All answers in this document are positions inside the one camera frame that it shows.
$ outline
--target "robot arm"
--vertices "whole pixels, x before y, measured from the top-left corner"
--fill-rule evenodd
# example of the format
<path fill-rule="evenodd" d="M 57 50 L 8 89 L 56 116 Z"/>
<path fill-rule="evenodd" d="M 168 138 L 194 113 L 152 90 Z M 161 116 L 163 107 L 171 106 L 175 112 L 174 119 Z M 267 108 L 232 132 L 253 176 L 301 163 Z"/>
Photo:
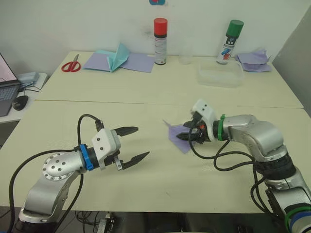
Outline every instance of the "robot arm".
<path fill-rule="evenodd" d="M 118 170 L 140 162 L 149 152 L 123 163 L 118 158 L 120 141 L 118 135 L 134 133 L 137 127 L 122 127 L 115 130 L 99 128 L 92 139 L 93 147 L 80 144 L 72 152 L 59 152 L 48 157 L 42 167 L 39 180 L 29 191 L 18 215 L 13 232 L 53 232 L 71 183 L 85 172 L 105 169 L 115 163 Z"/>
<path fill-rule="evenodd" d="M 273 212 L 285 218 L 290 232 L 311 232 L 311 192 L 299 169 L 293 165 L 281 132 L 273 124 L 259 121 L 252 115 L 223 115 L 217 120 L 214 110 L 203 100 L 197 101 L 191 113 L 193 120 L 188 125 L 205 124 L 207 127 L 205 134 L 202 128 L 197 129 L 200 135 L 206 135 L 205 139 L 193 138 L 200 142 L 230 140 L 244 144 L 255 158 L 256 171 L 265 178 Z"/>

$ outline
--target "scissors handle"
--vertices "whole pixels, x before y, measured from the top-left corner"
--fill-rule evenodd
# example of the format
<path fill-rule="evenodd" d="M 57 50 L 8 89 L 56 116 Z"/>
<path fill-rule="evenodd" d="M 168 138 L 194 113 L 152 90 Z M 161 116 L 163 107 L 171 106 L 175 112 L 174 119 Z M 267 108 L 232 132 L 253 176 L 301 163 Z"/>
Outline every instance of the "scissors handle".
<path fill-rule="evenodd" d="M 62 66 L 63 72 L 77 72 L 80 69 L 81 69 L 81 64 L 79 62 L 68 62 Z"/>

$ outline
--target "clear plastic container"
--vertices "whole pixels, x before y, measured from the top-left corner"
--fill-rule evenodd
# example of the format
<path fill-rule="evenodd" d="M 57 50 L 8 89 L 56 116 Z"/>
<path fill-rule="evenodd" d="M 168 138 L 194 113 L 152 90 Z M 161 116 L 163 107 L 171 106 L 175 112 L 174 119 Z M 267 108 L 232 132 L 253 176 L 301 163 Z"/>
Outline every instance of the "clear plastic container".
<path fill-rule="evenodd" d="M 216 58 L 204 58 L 198 70 L 198 82 L 202 85 L 237 87 L 242 85 L 244 72 L 241 64 L 228 60 L 227 64 L 219 64 Z"/>

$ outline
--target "gray device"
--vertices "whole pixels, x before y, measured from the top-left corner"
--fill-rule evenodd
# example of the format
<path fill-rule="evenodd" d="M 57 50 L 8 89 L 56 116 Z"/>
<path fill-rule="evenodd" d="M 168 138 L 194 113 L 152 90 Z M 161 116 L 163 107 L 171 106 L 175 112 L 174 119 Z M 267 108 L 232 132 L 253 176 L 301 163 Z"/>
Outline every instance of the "gray device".
<path fill-rule="evenodd" d="M 20 83 L 0 53 L 0 117 L 9 114 Z"/>

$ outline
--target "green ring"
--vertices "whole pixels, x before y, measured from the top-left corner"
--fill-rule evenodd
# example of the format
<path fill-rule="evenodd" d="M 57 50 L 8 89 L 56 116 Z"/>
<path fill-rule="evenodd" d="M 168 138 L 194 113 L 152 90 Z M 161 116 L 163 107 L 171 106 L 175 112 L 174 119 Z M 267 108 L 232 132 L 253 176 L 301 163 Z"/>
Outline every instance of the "green ring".
<path fill-rule="evenodd" d="M 290 217 L 293 216 L 294 214 L 301 212 L 301 211 L 304 211 L 304 210 L 311 210 L 311 207 L 310 206 L 302 206 L 302 207 L 298 207 L 296 209 L 293 209 L 287 213 L 287 215 L 285 216 L 285 219 L 284 219 L 284 224 L 285 224 L 285 227 L 286 227 L 288 232 L 290 232 L 289 227 L 288 227 L 288 221 L 289 221 Z"/>
<path fill-rule="evenodd" d="M 222 114 L 222 116 L 220 117 L 220 121 L 218 123 L 218 130 L 217 130 L 217 137 L 219 141 L 223 141 L 222 133 L 224 129 L 224 119 L 225 119 L 225 115 Z"/>

